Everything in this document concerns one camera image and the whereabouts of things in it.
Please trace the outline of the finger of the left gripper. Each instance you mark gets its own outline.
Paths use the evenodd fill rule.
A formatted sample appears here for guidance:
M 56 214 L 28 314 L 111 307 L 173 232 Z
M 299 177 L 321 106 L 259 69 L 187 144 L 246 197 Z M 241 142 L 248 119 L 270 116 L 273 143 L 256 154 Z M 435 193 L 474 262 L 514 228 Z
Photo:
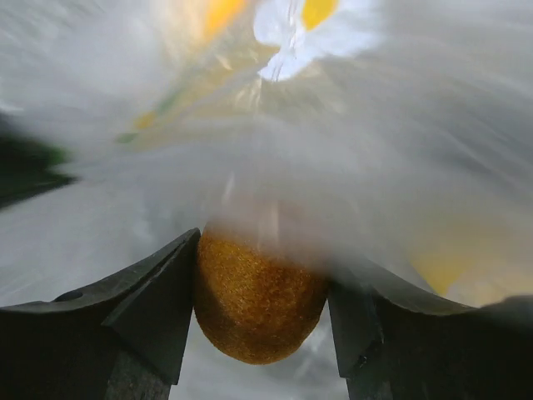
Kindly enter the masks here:
M 63 150 L 29 137 L 1 115 L 2 208 L 74 183 L 75 177 L 58 170 L 66 161 Z

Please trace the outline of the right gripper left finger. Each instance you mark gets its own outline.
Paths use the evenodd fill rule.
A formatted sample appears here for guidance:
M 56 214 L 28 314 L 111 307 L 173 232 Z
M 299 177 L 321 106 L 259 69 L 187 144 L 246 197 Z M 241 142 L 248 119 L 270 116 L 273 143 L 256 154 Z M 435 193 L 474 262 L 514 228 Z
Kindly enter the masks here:
M 166 399 L 192 317 L 198 229 L 51 302 L 1 310 L 4 399 Z

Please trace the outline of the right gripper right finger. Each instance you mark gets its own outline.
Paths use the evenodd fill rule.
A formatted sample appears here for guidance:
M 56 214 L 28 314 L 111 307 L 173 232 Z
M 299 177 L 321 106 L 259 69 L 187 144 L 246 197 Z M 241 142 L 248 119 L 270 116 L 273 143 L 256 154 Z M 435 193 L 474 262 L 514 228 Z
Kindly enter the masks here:
M 531 297 L 467 307 L 360 258 L 333 259 L 326 272 L 350 398 L 531 398 Z

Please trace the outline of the brown kiwi fruit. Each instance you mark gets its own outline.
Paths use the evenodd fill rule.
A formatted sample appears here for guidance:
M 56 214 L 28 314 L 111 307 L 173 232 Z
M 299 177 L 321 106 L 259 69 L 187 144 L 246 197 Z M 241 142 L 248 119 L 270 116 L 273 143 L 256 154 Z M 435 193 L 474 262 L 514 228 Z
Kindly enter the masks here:
M 292 355 L 319 322 L 328 281 L 209 223 L 197 244 L 193 307 L 212 345 L 251 365 Z

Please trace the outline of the transparent plastic bag with fruit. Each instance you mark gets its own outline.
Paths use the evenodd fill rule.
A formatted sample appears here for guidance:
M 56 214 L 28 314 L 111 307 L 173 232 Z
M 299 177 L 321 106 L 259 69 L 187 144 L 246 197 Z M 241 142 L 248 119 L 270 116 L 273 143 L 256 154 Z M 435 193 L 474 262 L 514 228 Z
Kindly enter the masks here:
M 4 1 L 2 114 L 76 181 L 1 207 L 1 310 L 209 223 L 327 279 L 316 327 L 265 365 L 212 345 L 192 281 L 166 399 L 352 399 L 329 261 L 437 295 L 410 255 L 445 220 L 532 231 L 529 1 Z

